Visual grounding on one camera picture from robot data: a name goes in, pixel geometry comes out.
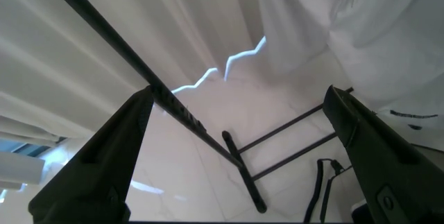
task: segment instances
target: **glossy floor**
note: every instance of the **glossy floor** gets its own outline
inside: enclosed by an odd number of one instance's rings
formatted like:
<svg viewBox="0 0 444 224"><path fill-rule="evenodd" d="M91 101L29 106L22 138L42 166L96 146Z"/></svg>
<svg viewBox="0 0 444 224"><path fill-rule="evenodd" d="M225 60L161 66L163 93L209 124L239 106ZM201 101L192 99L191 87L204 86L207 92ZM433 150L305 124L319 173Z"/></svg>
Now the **glossy floor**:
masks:
<svg viewBox="0 0 444 224"><path fill-rule="evenodd" d="M266 71L261 58L259 54L233 63L227 81L213 72L196 89L176 94L224 147L223 130L229 131L241 148L321 103L329 85L343 89L350 86L328 52L285 76ZM317 112L242 156L254 175L332 131L323 113ZM69 140L46 154L53 162L46 181L84 143ZM131 220L302 221L313 194L319 158L334 158L344 166L350 165L338 139L299 157L256 181L268 205L268 211L260 214L237 168L155 107L127 197ZM330 165L325 167L325 178L329 178L333 172ZM28 187L21 193L31 198L37 191L38 187ZM327 221L351 221L350 208L362 198L354 173L344 173L334 181ZM321 200L313 221L318 220Z"/></svg>

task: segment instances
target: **metal rack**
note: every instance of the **metal rack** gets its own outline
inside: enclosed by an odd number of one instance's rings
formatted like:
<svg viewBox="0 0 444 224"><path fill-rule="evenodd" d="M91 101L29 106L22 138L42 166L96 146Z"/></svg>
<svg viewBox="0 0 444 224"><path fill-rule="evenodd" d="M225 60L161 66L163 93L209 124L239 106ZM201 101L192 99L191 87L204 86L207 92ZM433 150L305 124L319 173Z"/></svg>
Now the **metal rack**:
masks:
<svg viewBox="0 0 444 224"><path fill-rule="evenodd" d="M229 152L224 149L214 138L212 138L203 127L202 123L198 121L191 112L170 92L167 86L151 71L146 63L135 53L134 50L125 42L125 40L111 27L109 23L100 15L100 13L92 6L88 0L65 0L140 76L142 76L150 85L151 92L153 94L154 101L166 110L171 116L173 116L182 125L187 127L196 136L202 139L206 144L211 146L217 153L222 155L233 165L235 165L244 180L244 183L248 189L248 192L257 208L257 211L264 213L266 211L266 204L255 185L255 181L275 171L276 169L284 166L285 164L295 160L296 158L304 155L305 153L319 147L325 142L336 137L335 133L332 133L312 145L298 151L297 153L283 159L281 162L272 165L271 167L263 170L257 175L251 176L241 154L249 150L250 148L262 143L268 138L276 135L277 133L287 129L293 124L303 120L311 114L322 109L322 104L314 107L308 112L296 117L290 122L276 128L270 133L260 137L258 140L248 144L247 146L236 148L232 137L229 132L223 131L222 137L227 144Z"/></svg>

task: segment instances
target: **curtain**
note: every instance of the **curtain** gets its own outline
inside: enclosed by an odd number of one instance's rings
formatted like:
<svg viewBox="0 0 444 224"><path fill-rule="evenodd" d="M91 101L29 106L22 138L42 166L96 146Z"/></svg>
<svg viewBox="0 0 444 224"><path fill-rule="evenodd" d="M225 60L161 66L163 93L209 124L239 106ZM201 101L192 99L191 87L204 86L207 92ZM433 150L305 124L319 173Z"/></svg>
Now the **curtain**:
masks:
<svg viewBox="0 0 444 224"><path fill-rule="evenodd" d="M258 0L89 0L170 88L263 36ZM0 0L0 138L87 137L147 86L63 0Z"/></svg>
<svg viewBox="0 0 444 224"><path fill-rule="evenodd" d="M441 0L259 0L259 4L268 62L276 74L303 67L327 48L358 97L379 116L422 132L444 130Z"/></svg>

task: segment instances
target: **white garment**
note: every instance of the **white garment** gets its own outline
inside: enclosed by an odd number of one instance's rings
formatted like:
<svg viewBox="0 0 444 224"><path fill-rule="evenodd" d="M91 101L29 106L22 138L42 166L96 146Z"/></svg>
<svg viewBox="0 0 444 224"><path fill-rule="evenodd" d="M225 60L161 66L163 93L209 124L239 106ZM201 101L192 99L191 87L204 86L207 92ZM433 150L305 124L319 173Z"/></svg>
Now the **white garment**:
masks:
<svg viewBox="0 0 444 224"><path fill-rule="evenodd" d="M259 1L275 73L328 46L372 110L438 114L403 121L444 129L442 0Z"/></svg>
<svg viewBox="0 0 444 224"><path fill-rule="evenodd" d="M170 89L263 36L258 0L89 1ZM87 137L148 84L64 0L0 0L0 57L9 139Z"/></svg>

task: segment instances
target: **white cloth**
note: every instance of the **white cloth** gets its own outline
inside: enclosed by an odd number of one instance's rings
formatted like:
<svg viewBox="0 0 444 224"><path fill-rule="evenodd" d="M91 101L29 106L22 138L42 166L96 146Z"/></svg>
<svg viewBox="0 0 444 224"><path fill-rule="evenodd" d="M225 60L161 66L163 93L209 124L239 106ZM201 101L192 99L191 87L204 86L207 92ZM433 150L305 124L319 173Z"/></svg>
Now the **white cloth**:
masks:
<svg viewBox="0 0 444 224"><path fill-rule="evenodd" d="M170 89L263 35L258 0L89 1ZM0 0L0 58L9 139L87 137L148 84L63 0Z"/></svg>
<svg viewBox="0 0 444 224"><path fill-rule="evenodd" d="M372 110L444 130L442 0L259 0L270 64L285 73L326 46Z"/></svg>

